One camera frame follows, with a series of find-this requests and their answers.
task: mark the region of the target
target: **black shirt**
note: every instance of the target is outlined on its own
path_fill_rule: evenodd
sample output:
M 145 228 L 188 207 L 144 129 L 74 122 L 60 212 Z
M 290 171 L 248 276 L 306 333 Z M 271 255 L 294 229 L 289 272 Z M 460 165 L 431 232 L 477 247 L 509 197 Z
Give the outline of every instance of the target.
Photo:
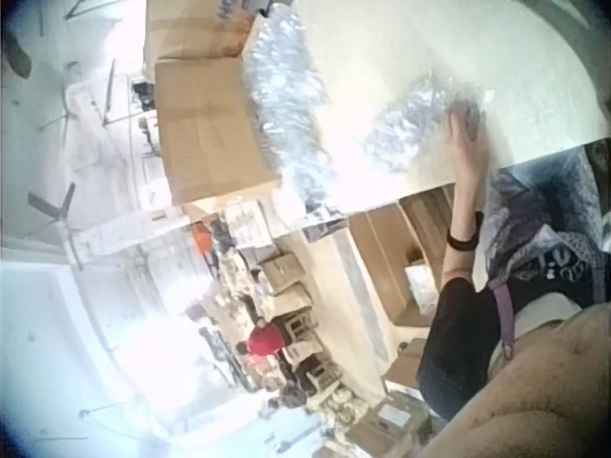
M 514 313 L 552 292 L 565 295 L 581 307 L 593 301 L 591 272 L 576 282 L 548 280 L 543 273 L 530 281 L 510 279 L 508 287 Z M 464 279 L 448 281 L 439 295 L 417 374 L 420 392 L 432 410 L 450 421 L 484 387 L 499 340 L 494 293 L 488 287 L 475 292 Z

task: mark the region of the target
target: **black wristband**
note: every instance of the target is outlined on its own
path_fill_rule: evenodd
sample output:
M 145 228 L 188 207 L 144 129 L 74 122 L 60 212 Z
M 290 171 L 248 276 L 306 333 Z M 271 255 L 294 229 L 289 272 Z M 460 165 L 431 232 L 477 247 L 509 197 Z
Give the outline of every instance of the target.
M 448 244 L 456 251 L 474 251 L 477 248 L 477 244 L 479 243 L 479 231 L 481 229 L 481 223 L 484 220 L 484 214 L 481 212 L 475 212 L 475 233 L 474 236 L 471 237 L 470 240 L 463 241 L 457 240 L 452 237 L 450 234 L 450 229 L 448 229 Z

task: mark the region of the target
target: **white table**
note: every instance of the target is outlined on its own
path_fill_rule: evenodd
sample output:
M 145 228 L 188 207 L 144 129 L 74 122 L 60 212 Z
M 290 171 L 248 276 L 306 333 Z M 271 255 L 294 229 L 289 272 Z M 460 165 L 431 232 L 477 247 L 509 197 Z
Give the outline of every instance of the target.
M 349 169 L 343 186 L 360 209 L 454 180 L 443 147 L 422 152 L 389 184 L 368 170 L 355 144 L 370 132 L 372 120 L 429 70 L 494 91 L 487 107 L 494 167 L 608 135 L 578 57 L 549 24 L 516 1 L 302 0 L 295 9 L 330 100 L 318 113 L 324 146 Z M 375 192 L 382 188 L 390 193 Z

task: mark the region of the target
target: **hand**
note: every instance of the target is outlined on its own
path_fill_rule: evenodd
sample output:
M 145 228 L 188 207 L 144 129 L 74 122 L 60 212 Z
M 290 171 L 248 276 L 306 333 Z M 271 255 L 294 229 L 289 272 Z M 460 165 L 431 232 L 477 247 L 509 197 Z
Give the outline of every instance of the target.
M 446 140 L 453 160 L 456 185 L 469 189 L 479 188 L 488 170 L 488 141 L 483 123 L 469 111 L 466 102 L 454 104 L 448 112 Z

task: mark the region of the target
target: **bubble wrap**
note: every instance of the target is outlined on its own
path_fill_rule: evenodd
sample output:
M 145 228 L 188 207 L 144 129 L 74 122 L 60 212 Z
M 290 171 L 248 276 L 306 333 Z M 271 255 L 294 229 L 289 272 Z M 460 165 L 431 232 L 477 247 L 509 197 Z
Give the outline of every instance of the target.
M 255 124 L 267 163 L 314 212 L 328 201 L 336 177 L 320 145 L 312 110 L 326 101 L 304 42 L 304 27 L 286 5 L 274 4 L 252 48 L 243 78 L 255 105 Z
M 442 116 L 454 102 L 468 102 L 482 117 L 492 93 L 485 95 L 482 98 L 474 91 L 456 88 L 451 79 L 442 82 L 429 72 L 375 119 L 363 141 L 368 160 L 390 174 L 405 172 L 425 142 L 438 132 Z

